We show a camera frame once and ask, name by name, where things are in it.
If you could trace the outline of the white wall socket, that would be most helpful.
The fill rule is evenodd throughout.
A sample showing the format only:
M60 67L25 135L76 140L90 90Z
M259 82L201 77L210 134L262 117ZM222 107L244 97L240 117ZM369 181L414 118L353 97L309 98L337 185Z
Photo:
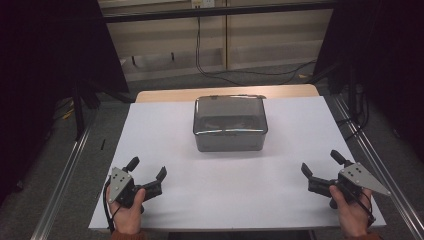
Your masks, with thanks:
M215 7L215 0L191 0L191 5L194 9L214 8Z

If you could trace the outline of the person's left hand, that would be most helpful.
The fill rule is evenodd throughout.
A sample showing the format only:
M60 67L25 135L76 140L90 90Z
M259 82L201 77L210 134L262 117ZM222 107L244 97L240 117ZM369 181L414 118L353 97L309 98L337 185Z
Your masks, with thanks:
M113 215L115 230L122 234L138 234L141 227L141 205L145 190L140 189L134 197L131 208L122 208L117 202L109 203L109 212Z

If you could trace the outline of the black metal stand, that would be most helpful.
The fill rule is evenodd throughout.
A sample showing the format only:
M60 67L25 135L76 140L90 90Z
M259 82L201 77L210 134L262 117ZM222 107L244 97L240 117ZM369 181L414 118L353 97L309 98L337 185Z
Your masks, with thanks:
M72 89L72 100L77 127L76 140L79 140L85 130L82 103L85 103L89 109L97 109L100 106L95 83L88 80L76 81Z

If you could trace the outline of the aluminium rail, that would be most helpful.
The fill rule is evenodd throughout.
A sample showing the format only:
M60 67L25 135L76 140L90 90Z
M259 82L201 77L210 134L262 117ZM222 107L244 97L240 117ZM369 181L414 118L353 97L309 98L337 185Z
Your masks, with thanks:
M66 165L30 240L48 240L48 236L62 205L64 194L68 189L70 179L84 150L90 132L91 128L86 127L82 134L79 136L78 140L75 142L73 149L67 159Z
M345 121L340 130L354 158L392 192L374 195L386 221L378 232L385 240L424 240L424 163L379 109L371 107L367 125L360 128L349 120L342 97L332 96L327 103L333 116Z

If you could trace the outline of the black curtain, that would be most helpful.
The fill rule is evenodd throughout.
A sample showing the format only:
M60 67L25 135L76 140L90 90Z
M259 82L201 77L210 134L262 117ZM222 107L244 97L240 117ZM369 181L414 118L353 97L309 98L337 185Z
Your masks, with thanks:
M424 0L335 0L314 73L365 87L424 162Z
M56 103L126 92L98 0L0 0L0 205L25 176Z

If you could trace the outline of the white table sheet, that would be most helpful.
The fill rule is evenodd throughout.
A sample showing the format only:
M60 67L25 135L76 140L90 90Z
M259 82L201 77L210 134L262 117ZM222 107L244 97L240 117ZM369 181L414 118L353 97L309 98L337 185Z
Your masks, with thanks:
M336 178L337 150L352 156L325 99L295 97L264 102L268 133L260 151L201 152L192 132L191 102L131 105L113 157L123 167L133 157L138 184L167 170L162 195L144 204L145 230L245 231L335 227L329 200L307 189L301 166Z

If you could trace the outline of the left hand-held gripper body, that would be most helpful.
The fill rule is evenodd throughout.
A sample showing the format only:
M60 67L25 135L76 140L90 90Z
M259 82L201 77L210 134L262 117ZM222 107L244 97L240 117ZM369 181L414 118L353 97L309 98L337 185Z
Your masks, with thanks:
M109 204L118 203L124 208L131 208L135 196L141 188L141 185L134 184L134 179L128 172L113 167L110 175L110 192L107 202Z

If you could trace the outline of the transparent grey storage box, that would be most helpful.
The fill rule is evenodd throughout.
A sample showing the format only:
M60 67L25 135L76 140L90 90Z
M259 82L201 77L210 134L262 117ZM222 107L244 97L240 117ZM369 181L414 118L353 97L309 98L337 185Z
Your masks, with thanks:
M261 151L268 124L262 95L195 100L193 134L200 152Z

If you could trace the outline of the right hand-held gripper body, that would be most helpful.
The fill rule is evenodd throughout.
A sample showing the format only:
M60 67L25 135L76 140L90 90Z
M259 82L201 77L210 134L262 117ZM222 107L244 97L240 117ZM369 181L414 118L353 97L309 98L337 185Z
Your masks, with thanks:
M361 163L354 163L341 169L334 185L342 192L348 203L358 202L363 189L385 196L391 195L391 192Z

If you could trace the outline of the black metal crossbar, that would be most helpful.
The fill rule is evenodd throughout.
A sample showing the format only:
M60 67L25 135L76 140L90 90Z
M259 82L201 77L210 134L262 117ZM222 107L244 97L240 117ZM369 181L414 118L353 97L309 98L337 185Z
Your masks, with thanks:
M326 10L334 8L337 4L337 0L322 0L316 2L170 10L152 13L108 14L102 17L102 22L121 23L275 12Z

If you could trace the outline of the person's right hand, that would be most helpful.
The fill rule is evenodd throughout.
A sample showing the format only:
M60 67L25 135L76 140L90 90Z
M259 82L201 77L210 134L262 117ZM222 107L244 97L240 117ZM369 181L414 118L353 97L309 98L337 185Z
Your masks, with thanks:
M330 187L330 193L338 206L338 219L343 237L369 233L367 212L357 203L348 204L336 186Z

